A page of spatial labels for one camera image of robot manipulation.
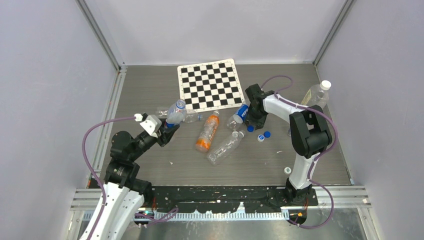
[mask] plastic bottle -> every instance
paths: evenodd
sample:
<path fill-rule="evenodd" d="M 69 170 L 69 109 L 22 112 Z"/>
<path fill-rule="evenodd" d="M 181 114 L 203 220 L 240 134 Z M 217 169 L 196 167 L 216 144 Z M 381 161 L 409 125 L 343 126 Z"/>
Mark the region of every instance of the plastic bottle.
<path fill-rule="evenodd" d="M 160 106 L 157 108 L 155 114 L 158 118 L 164 118 L 168 115 L 168 108 Z M 185 115 L 185 118 L 182 121 L 186 124 L 189 124 L 189 123 L 201 121 L 202 118 L 203 118 L 202 114 L 197 113 L 195 110 L 187 109 L 187 114 Z"/>
<path fill-rule="evenodd" d="M 169 109 L 166 117 L 165 126 L 172 128 L 175 124 L 180 124 L 186 118 L 187 109 L 186 102 L 183 99 L 178 99 Z"/>
<path fill-rule="evenodd" d="M 329 101 L 328 90 L 330 88 L 331 82 L 327 80 L 322 81 L 321 84 L 311 86 L 300 104 L 308 107 L 318 105 L 323 109 Z M 291 129 L 288 129 L 287 135 L 289 137 L 292 136 Z"/>
<path fill-rule="evenodd" d="M 231 136 L 225 139 L 219 146 L 215 147 L 206 158 L 209 162 L 216 166 L 220 164 L 226 157 L 228 157 L 242 141 L 245 136 L 244 131 L 233 131 Z"/>
<path fill-rule="evenodd" d="M 246 116 L 248 115 L 249 103 L 246 100 L 243 101 L 238 110 L 228 119 L 226 125 L 231 130 L 236 131 L 243 125 L 246 120 Z"/>
<path fill-rule="evenodd" d="M 204 123 L 204 129 L 200 133 L 199 138 L 196 142 L 196 149 L 201 153 L 206 153 L 211 148 L 212 140 L 214 139 L 215 132 L 217 131 L 218 125 L 220 124 L 220 113 L 214 111 Z"/>

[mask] bottle label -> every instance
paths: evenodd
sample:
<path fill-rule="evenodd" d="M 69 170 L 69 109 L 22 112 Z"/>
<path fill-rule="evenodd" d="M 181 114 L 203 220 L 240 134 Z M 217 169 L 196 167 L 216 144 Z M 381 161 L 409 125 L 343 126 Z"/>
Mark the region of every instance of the bottle label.
<path fill-rule="evenodd" d="M 246 120 L 246 117 L 248 115 L 249 106 L 246 104 L 241 105 L 238 110 L 235 112 L 242 120 L 243 122 Z"/>
<path fill-rule="evenodd" d="M 300 105 L 306 105 L 309 100 L 311 99 L 312 95 L 311 95 L 311 90 L 309 89 L 305 95 L 305 97 L 303 98 L 302 102 L 300 103 Z"/>

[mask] robotic arm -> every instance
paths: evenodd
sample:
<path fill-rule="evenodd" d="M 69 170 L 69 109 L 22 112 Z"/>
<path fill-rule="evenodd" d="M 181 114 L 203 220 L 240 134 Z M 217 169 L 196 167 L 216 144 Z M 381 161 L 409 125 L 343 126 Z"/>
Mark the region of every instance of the robotic arm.
<path fill-rule="evenodd" d="M 103 184 L 106 204 L 91 236 L 92 240 L 121 239 L 139 207 L 153 200 L 152 184 L 136 179 L 140 166 L 134 161 L 156 143 L 161 147 L 165 146 L 180 127 L 175 125 L 172 128 L 165 128 L 165 119 L 159 119 L 155 115 L 144 113 L 136 114 L 135 117 L 144 128 L 142 133 L 133 138 L 128 132 L 120 131 L 112 137 L 110 149 L 112 160 L 107 166 Z M 88 239 L 103 205 L 103 197 L 100 197 L 80 240 Z"/>
<path fill-rule="evenodd" d="M 261 129 L 264 127 L 268 114 L 274 114 L 290 123 L 291 144 L 296 151 L 296 159 L 293 172 L 286 181 L 284 196 L 287 203 L 305 199 L 312 189 L 309 177 L 312 177 L 315 166 L 311 169 L 311 164 L 314 158 L 332 142 L 326 120 L 314 112 L 302 110 L 278 100 L 282 98 L 279 94 L 276 98 L 274 91 L 264 92 L 258 84 L 249 86 L 245 92 L 250 100 L 246 125 L 254 126 L 255 130 Z M 318 105 L 310 108 L 323 112 Z"/>

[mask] bottle with blue label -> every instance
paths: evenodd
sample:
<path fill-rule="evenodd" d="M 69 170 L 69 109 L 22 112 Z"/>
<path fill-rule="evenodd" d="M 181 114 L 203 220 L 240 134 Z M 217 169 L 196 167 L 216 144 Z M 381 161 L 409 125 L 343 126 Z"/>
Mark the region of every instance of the bottle with blue label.
<path fill-rule="evenodd" d="M 246 117 L 248 115 L 248 110 L 249 110 L 249 103 L 245 101 L 243 101 L 243 103 L 241 104 L 241 106 L 238 108 L 238 110 L 234 113 L 234 115 L 232 115 L 227 122 L 227 126 L 233 130 L 233 131 L 237 131 L 241 125 L 243 125 L 243 123 L 246 120 Z"/>
<path fill-rule="evenodd" d="M 180 124 L 187 115 L 186 101 L 179 99 L 167 112 L 165 127 L 172 128 L 175 124 Z"/>

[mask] gray tabletop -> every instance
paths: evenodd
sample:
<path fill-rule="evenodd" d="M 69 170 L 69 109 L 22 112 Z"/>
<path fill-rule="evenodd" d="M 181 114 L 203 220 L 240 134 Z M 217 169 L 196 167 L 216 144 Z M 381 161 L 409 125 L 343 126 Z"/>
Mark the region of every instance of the gray tabletop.
<path fill-rule="evenodd" d="M 243 89 L 252 84 L 261 84 L 274 75 L 291 76 L 295 81 L 294 85 L 281 94 L 298 103 L 310 86 L 319 83 L 312 64 L 254 64 L 237 65 L 236 68 Z M 277 78 L 270 81 L 264 90 L 276 90 L 288 83 L 286 79 Z M 154 114 L 157 107 L 168 107 L 179 98 L 177 66 L 130 66 L 115 117 L 130 117 L 144 112 Z M 216 131 L 212 148 L 231 134 L 232 131 L 227 129 L 225 122 L 235 111 L 236 108 L 219 111 L 221 124 Z M 293 168 L 296 155 L 291 139 L 287 136 L 287 122 L 269 114 L 265 127 L 249 132 L 240 146 L 217 166 L 208 162 L 205 153 L 195 150 L 195 142 L 203 124 L 204 122 L 183 123 L 168 145 L 155 145 L 143 154 L 136 161 L 140 165 L 137 178 L 150 181 L 154 186 L 285 184 L 288 175 L 284 174 L 283 169 Z M 127 131 L 135 137 L 143 129 L 135 121 L 129 120 L 114 123 L 112 134 L 118 131 Z M 264 131 L 270 131 L 271 137 L 258 142 L 258 135 Z M 110 147 L 109 143 L 103 169 L 111 159 Z M 319 160 L 313 178 L 325 185 L 350 184 L 339 147 Z"/>

